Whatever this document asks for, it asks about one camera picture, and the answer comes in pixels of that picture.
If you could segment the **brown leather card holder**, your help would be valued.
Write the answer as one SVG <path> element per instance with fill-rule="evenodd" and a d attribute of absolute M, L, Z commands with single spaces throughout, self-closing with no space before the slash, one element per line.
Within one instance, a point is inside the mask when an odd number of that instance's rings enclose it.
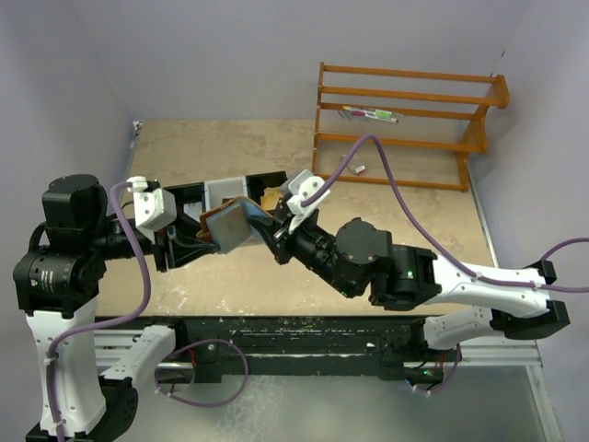
<path fill-rule="evenodd" d="M 261 241 L 249 223 L 251 218 L 271 218 L 271 214 L 246 196 L 235 197 L 200 216 L 196 238 L 214 244 L 218 253 L 228 254 L 251 238 Z"/>

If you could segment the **gold credit card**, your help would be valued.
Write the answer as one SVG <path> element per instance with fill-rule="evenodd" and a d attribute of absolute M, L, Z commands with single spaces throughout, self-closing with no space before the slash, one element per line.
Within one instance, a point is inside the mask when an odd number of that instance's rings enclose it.
<path fill-rule="evenodd" d="M 206 225 L 218 252 L 228 254 L 249 240 L 251 233 L 241 202 L 235 202 L 211 212 Z"/>

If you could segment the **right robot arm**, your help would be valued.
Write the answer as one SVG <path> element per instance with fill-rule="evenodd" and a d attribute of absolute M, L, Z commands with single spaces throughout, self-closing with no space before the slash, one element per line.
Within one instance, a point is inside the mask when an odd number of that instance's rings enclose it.
<path fill-rule="evenodd" d="M 543 287 L 553 278 L 547 263 L 515 271 L 493 268 L 492 275 L 514 279 L 496 285 L 484 281 L 484 267 L 458 269 L 431 250 L 394 243 L 390 232 L 360 217 L 336 234 L 318 225 L 317 213 L 297 227 L 284 208 L 271 215 L 248 210 L 246 219 L 279 264 L 299 261 L 344 297 L 367 295 L 373 306 L 390 311 L 463 305 L 461 311 L 419 322 L 409 347 L 420 360 L 482 336 L 544 339 L 571 322 L 565 304 L 551 299 Z"/>

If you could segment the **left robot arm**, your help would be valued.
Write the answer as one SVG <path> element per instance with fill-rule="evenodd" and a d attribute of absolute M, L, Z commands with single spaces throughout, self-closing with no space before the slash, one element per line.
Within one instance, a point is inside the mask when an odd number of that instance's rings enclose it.
<path fill-rule="evenodd" d="M 141 306 L 152 287 L 147 259 L 159 272 L 214 252 L 198 240 L 191 216 L 203 204 L 204 186 L 162 187 L 134 177 L 106 190 L 76 174 L 54 180 L 42 195 L 44 221 L 33 231 L 13 279 L 19 308 L 36 342 L 43 389 L 39 423 L 30 441 L 113 441 L 131 426 L 138 390 L 165 357 L 179 361 L 190 344 L 183 320 L 157 320 L 137 336 L 113 367 L 100 372 L 95 334 L 134 315 L 97 320 L 99 283 L 110 260 L 135 258 L 144 280 Z"/>

